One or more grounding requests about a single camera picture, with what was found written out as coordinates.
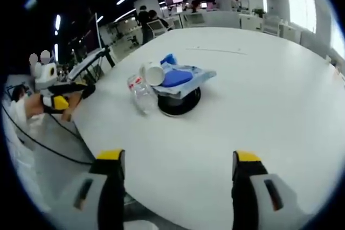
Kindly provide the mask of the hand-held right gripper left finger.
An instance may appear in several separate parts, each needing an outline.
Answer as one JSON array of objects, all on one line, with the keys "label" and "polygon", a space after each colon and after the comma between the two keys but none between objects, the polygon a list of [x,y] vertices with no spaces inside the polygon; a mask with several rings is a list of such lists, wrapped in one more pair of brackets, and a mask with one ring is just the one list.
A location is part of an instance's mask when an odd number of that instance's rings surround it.
[{"label": "hand-held right gripper left finger", "polygon": [[124,229],[125,151],[101,152],[58,199],[58,229]]}]

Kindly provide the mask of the person's left hand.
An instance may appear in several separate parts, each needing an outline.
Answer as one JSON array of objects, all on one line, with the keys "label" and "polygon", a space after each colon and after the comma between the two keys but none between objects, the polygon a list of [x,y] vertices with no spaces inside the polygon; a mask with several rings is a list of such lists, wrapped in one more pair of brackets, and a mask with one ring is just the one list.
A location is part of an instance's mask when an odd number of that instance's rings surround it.
[{"label": "person's left hand", "polygon": [[40,115],[44,112],[44,106],[41,101],[40,94],[33,94],[27,99],[25,99],[25,113],[26,117],[29,119],[33,116]]}]

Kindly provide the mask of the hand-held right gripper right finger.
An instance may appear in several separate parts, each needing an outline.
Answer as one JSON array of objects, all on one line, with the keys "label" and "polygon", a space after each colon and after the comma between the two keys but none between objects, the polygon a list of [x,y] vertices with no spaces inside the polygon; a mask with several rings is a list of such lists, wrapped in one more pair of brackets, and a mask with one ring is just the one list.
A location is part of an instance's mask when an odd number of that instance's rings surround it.
[{"label": "hand-held right gripper right finger", "polygon": [[295,191],[254,153],[233,152],[232,182],[233,229],[302,229],[309,221]]}]

